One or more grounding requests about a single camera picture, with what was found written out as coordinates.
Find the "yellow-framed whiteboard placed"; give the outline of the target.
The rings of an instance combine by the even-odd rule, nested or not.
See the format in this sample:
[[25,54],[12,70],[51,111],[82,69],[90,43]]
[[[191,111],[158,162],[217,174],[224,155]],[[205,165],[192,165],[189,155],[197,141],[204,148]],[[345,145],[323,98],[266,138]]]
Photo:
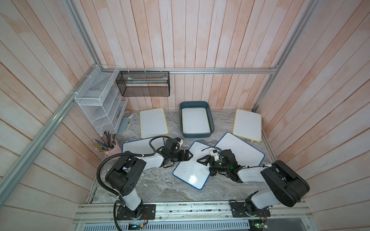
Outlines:
[[183,108],[182,125],[185,134],[204,134],[210,133],[211,128],[205,108]]

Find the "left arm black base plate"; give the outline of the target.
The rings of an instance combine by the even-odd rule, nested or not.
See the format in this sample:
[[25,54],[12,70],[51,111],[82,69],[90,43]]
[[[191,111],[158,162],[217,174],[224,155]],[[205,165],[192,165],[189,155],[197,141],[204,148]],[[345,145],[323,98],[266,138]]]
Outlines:
[[118,205],[116,209],[116,220],[152,220],[155,219],[156,205],[139,205],[136,210],[129,210],[128,207]]

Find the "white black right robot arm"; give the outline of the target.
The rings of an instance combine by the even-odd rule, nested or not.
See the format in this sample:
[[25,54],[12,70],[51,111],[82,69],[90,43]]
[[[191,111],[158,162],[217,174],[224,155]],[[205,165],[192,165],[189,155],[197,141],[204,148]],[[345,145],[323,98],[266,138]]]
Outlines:
[[309,184],[281,160],[267,166],[242,166],[227,149],[212,151],[197,162],[207,166],[211,176],[221,174],[236,183],[264,182],[268,185],[268,189],[249,195],[244,203],[230,201],[231,209],[242,217],[262,215],[278,204],[291,208],[310,191]]

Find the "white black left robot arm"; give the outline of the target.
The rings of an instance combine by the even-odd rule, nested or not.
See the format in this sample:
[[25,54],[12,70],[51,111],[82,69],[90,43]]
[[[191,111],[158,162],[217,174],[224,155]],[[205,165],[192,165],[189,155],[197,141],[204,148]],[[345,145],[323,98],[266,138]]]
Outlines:
[[182,149],[183,140],[179,137],[157,136],[148,138],[150,154],[136,154],[131,151],[115,154],[104,160],[98,168],[100,177],[102,167],[108,161],[117,158],[116,163],[107,172],[105,185],[99,184],[107,191],[117,196],[119,202],[131,212],[141,212],[143,201],[136,192],[136,185],[144,170],[151,168],[169,168],[175,163],[187,162],[193,158],[188,149]]

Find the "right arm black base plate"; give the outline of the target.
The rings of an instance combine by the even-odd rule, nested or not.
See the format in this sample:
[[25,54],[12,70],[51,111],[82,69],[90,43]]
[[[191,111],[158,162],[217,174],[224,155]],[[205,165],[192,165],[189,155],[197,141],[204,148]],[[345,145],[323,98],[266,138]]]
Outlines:
[[271,216],[268,208],[258,209],[252,203],[230,200],[229,205],[234,218]]

